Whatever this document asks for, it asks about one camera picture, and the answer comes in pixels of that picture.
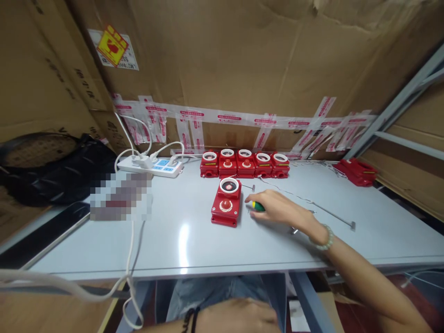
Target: jeans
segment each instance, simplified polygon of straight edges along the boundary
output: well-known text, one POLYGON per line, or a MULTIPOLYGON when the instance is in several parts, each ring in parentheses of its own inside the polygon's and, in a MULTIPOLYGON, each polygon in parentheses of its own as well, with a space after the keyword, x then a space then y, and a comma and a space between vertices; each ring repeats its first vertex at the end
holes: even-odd
POLYGON ((248 297, 270 304, 259 275, 179 280, 174 287, 166 321, 183 319, 191 308, 200 306, 204 309, 230 298, 248 297))

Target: red device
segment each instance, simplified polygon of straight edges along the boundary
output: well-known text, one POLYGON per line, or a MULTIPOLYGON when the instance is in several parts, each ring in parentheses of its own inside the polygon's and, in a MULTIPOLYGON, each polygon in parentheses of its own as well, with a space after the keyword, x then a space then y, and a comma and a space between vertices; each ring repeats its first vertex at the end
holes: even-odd
POLYGON ((211 223, 232 228, 237 227, 241 206, 241 188, 241 182, 234 178, 228 177, 221 180, 211 209, 211 223))
POLYGON ((274 152, 273 155, 271 155, 271 165, 273 166, 273 171, 271 172, 272 178, 288 178, 290 162, 287 156, 274 152))
POLYGON ((205 178, 213 178, 219 176, 217 153, 210 150, 202 155, 200 162, 200 176, 205 178))
POLYGON ((236 177, 236 156, 232 149, 222 149, 219 155, 219 178, 236 177))
POLYGON ((336 169, 344 173, 348 180, 356 186, 369 187, 373 185, 378 171, 368 164, 359 162, 355 158, 349 160, 340 160, 334 165, 336 169))
POLYGON ((269 154, 258 152, 254 155, 256 171, 254 175, 261 178, 270 178, 273 167, 271 166, 271 157, 269 154))
POLYGON ((256 166, 251 151, 241 149, 236 154, 237 178, 254 178, 256 166))

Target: power strip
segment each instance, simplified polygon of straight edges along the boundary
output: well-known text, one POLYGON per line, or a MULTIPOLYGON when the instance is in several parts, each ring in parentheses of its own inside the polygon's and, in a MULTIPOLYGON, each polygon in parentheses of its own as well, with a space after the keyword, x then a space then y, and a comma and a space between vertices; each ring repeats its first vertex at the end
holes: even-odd
POLYGON ((169 177, 176 178, 179 173, 182 172, 184 165, 180 161, 176 161, 176 163, 171 166, 168 165, 170 163, 170 159, 162 158, 158 159, 152 168, 144 169, 140 166, 133 163, 132 156, 128 156, 123 161, 119 162, 117 166, 120 170, 134 172, 134 173, 152 173, 155 176, 161 177, 169 177))

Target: table surface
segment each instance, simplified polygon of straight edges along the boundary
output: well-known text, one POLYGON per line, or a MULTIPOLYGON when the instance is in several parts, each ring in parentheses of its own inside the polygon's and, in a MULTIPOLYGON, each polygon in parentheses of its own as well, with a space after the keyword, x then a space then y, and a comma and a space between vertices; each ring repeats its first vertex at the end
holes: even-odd
MULTIPOLYGON (((322 254, 301 233, 254 221, 242 204, 237 228, 212 224, 219 179, 200 178, 199 161, 185 164, 175 179, 153 177, 152 215, 136 221, 134 277, 176 278, 328 268, 322 254)), ((276 189, 260 179, 241 179, 256 191, 276 189)), ((288 179, 266 179, 280 189, 315 201, 356 231, 295 195, 284 195, 315 210, 316 218, 376 266, 444 264, 444 236, 376 188, 356 187, 320 165, 291 166, 288 179)), ((242 200, 251 189, 242 187, 242 200)), ((146 205, 146 199, 138 202, 146 205)), ((129 221, 88 221, 31 270, 67 279, 103 280, 124 274, 131 238, 129 221)))

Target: hand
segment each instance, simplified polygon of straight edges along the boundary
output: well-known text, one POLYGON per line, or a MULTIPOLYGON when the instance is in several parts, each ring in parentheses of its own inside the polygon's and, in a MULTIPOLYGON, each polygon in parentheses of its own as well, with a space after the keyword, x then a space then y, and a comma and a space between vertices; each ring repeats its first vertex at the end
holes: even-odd
POLYGON ((314 242, 325 244, 327 230, 315 219, 313 214, 274 190, 250 194, 245 202, 257 201, 265 212, 250 211, 254 218, 287 224, 307 234, 314 242))
POLYGON ((233 298, 202 310, 196 333, 279 333, 278 316, 269 304, 233 298))

